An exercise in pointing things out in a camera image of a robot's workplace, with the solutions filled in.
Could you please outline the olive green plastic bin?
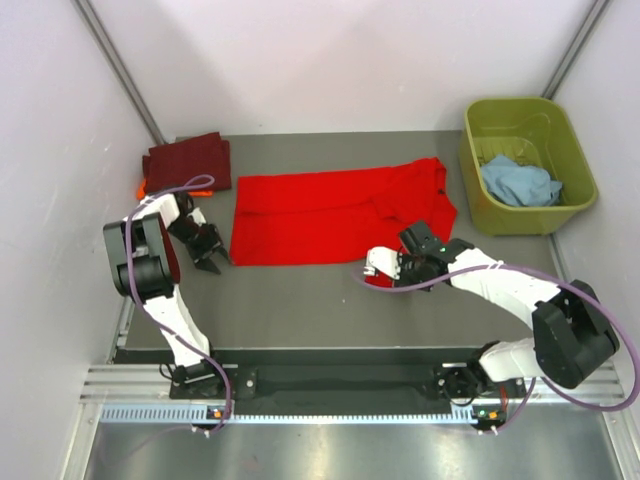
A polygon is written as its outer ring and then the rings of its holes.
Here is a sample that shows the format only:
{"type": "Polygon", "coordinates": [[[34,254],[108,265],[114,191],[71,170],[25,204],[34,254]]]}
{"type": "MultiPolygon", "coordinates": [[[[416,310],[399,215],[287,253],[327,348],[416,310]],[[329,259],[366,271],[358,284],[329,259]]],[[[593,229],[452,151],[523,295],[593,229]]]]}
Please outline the olive green plastic bin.
{"type": "Polygon", "coordinates": [[[491,236],[548,235],[598,198],[596,182],[566,112],[541,97],[484,98],[464,114],[459,164],[472,222],[491,236]],[[552,206],[515,207],[489,193],[481,168],[498,155],[540,167],[563,188],[552,206]]]}

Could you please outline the aluminium corner post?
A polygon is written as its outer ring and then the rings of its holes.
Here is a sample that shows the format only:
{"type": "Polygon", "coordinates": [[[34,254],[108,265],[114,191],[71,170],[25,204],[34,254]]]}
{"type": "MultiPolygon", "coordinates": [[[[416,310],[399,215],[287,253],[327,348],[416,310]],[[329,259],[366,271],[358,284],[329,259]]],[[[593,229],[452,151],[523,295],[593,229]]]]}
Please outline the aluminium corner post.
{"type": "Polygon", "coordinates": [[[595,0],[590,3],[578,29],[572,36],[568,46],[560,58],[560,61],[553,70],[549,81],[542,90],[542,98],[553,100],[557,96],[561,86],[569,76],[572,68],[575,66],[580,54],[583,52],[599,23],[603,20],[607,10],[612,4],[612,0],[595,0]]]}
{"type": "Polygon", "coordinates": [[[89,0],[71,0],[71,4],[84,22],[91,37],[96,42],[106,63],[114,73],[119,86],[128,98],[154,144],[165,144],[166,139],[157,121],[151,113],[147,102],[136,85],[133,76],[122,59],[116,44],[107,31],[93,2],[89,0]]]}

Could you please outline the light blue t shirt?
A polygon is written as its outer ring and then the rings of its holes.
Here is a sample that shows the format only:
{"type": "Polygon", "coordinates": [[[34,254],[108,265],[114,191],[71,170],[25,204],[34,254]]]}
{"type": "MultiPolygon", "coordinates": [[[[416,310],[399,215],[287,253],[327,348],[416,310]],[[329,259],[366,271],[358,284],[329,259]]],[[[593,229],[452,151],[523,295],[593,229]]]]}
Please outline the light blue t shirt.
{"type": "Polygon", "coordinates": [[[496,200],[511,207],[557,205],[563,183],[544,168],[520,165],[505,155],[497,155],[480,168],[485,188],[496,200]]]}

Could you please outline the folded maroon t shirt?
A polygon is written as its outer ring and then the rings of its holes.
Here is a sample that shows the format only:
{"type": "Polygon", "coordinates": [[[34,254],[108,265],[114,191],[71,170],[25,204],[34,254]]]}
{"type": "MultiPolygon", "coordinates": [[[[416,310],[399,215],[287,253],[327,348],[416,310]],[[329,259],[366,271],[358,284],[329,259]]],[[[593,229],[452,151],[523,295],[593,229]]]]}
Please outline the folded maroon t shirt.
{"type": "Polygon", "coordinates": [[[152,147],[142,157],[143,180],[151,191],[181,185],[198,175],[214,178],[214,192],[230,190],[231,146],[218,132],[152,147]]]}

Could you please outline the folded orange t shirt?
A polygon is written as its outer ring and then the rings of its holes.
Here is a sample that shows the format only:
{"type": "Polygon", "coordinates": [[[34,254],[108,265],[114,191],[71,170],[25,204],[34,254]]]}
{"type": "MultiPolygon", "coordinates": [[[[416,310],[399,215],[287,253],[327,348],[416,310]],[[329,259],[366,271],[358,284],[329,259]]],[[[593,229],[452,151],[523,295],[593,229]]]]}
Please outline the folded orange t shirt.
{"type": "Polygon", "coordinates": [[[156,191],[151,191],[150,189],[147,188],[147,181],[143,180],[138,187],[138,190],[136,193],[136,199],[138,201],[141,201],[148,196],[157,197],[167,193],[169,190],[172,190],[175,188],[182,188],[185,186],[189,187],[189,189],[187,190],[187,193],[192,197],[211,198],[214,196],[215,192],[212,189],[198,188],[198,185],[200,184],[201,184],[201,181],[196,181],[194,184],[189,184],[189,183],[183,183],[181,185],[175,184],[175,185],[166,186],[164,188],[160,188],[159,190],[156,190],[156,191]]]}

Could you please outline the aluminium frame rail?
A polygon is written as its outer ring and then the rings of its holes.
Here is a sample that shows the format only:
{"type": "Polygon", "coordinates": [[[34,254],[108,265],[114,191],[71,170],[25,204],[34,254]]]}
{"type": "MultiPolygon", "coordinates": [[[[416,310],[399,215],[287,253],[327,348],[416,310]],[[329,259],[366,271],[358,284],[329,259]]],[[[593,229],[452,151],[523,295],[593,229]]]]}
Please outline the aluminium frame rail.
{"type": "MultiPolygon", "coordinates": [[[[621,402],[624,391],[611,363],[598,369],[574,390],[559,390],[577,400],[596,405],[621,402]]],[[[94,365],[89,368],[81,398],[86,401],[151,402],[168,400],[170,381],[156,365],[94,365]]]]}

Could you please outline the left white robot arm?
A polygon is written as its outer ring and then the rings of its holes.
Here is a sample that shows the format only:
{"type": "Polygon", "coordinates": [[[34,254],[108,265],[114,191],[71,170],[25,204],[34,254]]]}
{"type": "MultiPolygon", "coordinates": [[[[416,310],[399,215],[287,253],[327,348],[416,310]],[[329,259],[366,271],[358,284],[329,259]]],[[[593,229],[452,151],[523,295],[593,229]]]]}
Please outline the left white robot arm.
{"type": "Polygon", "coordinates": [[[186,192],[146,197],[133,214],[103,227],[116,290],[132,299],[156,323],[173,353],[159,368],[174,399],[221,399],[225,370],[208,361],[211,343],[194,322],[180,291],[181,270],[172,239],[181,242],[200,271],[219,275],[212,260],[230,255],[217,226],[208,222],[186,192]]]}

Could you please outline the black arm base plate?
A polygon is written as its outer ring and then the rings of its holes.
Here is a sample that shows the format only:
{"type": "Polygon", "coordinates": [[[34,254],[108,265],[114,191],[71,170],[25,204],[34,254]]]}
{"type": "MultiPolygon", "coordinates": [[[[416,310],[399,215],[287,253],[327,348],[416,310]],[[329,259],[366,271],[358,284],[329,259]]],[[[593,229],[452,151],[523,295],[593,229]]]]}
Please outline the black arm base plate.
{"type": "Polygon", "coordinates": [[[429,400],[516,397],[524,394],[520,379],[494,383],[477,366],[465,362],[334,365],[254,364],[226,366],[224,374],[234,400],[266,398],[276,393],[408,391],[429,400]]]}

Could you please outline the left aluminium corner post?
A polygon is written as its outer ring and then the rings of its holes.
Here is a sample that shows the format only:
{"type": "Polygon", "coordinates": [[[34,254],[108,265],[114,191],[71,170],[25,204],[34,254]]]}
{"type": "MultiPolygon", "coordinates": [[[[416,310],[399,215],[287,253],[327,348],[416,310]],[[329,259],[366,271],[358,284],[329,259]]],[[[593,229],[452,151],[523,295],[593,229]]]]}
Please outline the left aluminium corner post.
{"type": "Polygon", "coordinates": [[[154,144],[165,144],[166,139],[157,121],[151,113],[147,102],[136,85],[133,76],[122,59],[116,44],[107,31],[93,2],[89,0],[71,0],[71,4],[84,22],[91,37],[96,42],[106,63],[114,73],[119,86],[128,98],[154,144]]]}

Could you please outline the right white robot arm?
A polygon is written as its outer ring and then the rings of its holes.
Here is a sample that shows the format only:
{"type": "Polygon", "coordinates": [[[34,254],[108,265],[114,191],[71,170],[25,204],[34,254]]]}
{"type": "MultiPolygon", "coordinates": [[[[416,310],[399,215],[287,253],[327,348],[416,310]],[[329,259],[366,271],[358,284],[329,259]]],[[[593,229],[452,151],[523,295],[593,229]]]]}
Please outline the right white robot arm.
{"type": "Polygon", "coordinates": [[[487,396],[503,381],[544,376],[574,389],[620,348],[609,320],[592,302],[591,287],[556,283],[500,267],[473,244],[454,238],[443,243],[418,222],[401,232],[386,274],[395,287],[445,277],[456,289],[473,293],[522,321],[531,337],[484,347],[467,370],[469,388],[487,396]]]}

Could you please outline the red t shirt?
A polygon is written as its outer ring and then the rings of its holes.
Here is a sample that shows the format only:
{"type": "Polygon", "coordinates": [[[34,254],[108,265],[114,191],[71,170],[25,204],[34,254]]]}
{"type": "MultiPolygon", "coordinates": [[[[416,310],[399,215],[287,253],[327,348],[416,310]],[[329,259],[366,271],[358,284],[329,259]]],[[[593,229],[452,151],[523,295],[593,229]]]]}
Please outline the red t shirt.
{"type": "Polygon", "coordinates": [[[237,184],[230,254],[237,266],[352,263],[425,222],[442,241],[457,210],[437,158],[370,169],[245,176],[237,184]]]}

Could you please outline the right aluminium corner post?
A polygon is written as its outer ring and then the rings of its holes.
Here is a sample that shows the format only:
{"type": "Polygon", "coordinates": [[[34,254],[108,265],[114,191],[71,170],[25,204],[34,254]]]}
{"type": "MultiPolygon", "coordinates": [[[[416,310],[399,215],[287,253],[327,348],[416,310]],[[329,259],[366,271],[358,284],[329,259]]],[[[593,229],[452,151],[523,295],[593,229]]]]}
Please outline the right aluminium corner post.
{"type": "Polygon", "coordinates": [[[580,54],[583,52],[599,23],[603,20],[607,10],[612,4],[612,0],[595,0],[590,3],[578,29],[572,36],[568,46],[560,58],[560,61],[553,70],[549,81],[542,90],[542,98],[553,100],[557,96],[561,86],[569,76],[572,68],[575,66],[580,54]]]}

